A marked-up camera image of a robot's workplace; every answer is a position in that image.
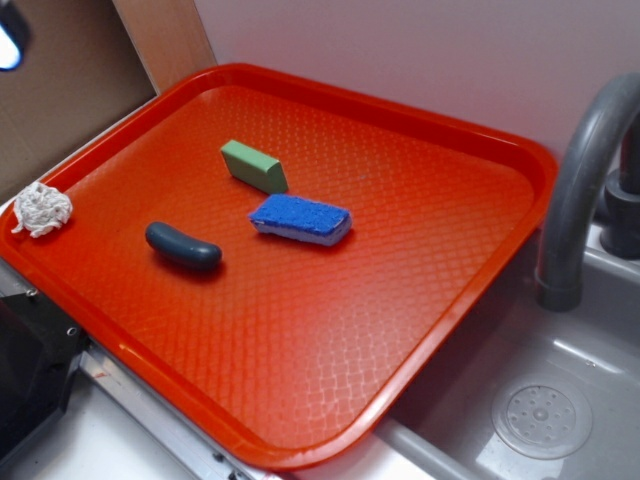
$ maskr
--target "white crocheted scrubber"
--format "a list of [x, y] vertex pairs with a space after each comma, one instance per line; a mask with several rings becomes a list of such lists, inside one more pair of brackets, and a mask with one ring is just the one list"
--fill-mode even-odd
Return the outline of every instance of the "white crocheted scrubber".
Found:
[[38, 238], [67, 223], [72, 211], [71, 200], [64, 193], [34, 182], [16, 197], [13, 212], [18, 218], [18, 226], [11, 233], [26, 228], [33, 238]]

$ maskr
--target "red plastic tray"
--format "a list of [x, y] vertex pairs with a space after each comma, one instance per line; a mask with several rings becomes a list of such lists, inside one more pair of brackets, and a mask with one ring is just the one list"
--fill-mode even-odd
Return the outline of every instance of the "red plastic tray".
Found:
[[[345, 207], [333, 248], [260, 235], [265, 195], [235, 139], [290, 193]], [[240, 459], [295, 469], [388, 409], [541, 220], [556, 172], [536, 144], [246, 65], [195, 75], [45, 183], [72, 220], [39, 239], [0, 219], [0, 255]], [[213, 274], [145, 242], [164, 221], [218, 244]]]

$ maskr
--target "sink drain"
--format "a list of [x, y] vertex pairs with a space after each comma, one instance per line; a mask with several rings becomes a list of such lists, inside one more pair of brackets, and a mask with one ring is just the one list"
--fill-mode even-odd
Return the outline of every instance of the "sink drain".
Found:
[[552, 377], [527, 375], [505, 385], [492, 408], [500, 438], [531, 458], [566, 457], [591, 433], [591, 408], [573, 385]]

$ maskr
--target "blue scrubbing pad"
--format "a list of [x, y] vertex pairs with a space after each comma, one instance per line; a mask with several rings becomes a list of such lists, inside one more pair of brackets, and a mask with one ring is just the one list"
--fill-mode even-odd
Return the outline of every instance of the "blue scrubbing pad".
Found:
[[348, 210], [291, 195], [275, 194], [249, 219], [261, 233], [331, 246], [351, 228]]

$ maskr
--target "sink basin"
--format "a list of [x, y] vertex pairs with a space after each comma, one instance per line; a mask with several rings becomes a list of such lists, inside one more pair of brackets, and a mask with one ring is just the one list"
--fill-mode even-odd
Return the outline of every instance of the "sink basin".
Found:
[[454, 478], [636, 479], [640, 267], [587, 249], [582, 304], [558, 314], [535, 303], [536, 255], [534, 236], [389, 416]]

